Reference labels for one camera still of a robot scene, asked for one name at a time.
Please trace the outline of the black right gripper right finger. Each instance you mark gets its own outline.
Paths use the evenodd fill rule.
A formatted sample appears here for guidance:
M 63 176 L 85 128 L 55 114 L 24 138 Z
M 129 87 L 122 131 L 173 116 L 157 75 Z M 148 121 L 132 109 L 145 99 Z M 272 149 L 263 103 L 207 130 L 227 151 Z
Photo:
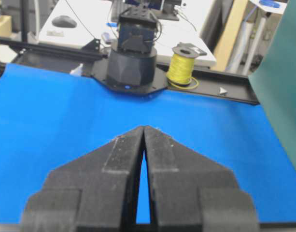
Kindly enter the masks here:
M 230 169 L 150 126 L 144 141 L 157 231 L 259 231 L 253 201 Z

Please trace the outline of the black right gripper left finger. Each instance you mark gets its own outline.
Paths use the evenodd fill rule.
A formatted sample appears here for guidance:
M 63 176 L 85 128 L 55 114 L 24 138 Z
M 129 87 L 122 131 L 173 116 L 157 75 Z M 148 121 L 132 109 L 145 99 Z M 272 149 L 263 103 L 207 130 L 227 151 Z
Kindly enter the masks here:
M 23 232 L 121 232 L 136 223 L 144 128 L 136 127 L 47 176 L 29 197 Z

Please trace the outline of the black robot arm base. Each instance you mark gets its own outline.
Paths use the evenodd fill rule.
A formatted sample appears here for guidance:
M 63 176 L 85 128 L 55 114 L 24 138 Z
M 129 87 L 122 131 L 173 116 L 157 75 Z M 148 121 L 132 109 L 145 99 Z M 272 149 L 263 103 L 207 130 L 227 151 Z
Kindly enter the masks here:
M 166 73 L 156 66 L 157 24 L 152 11 L 141 5 L 123 11 L 118 17 L 118 38 L 108 57 L 94 63 L 93 78 L 116 92 L 146 95 L 166 89 Z

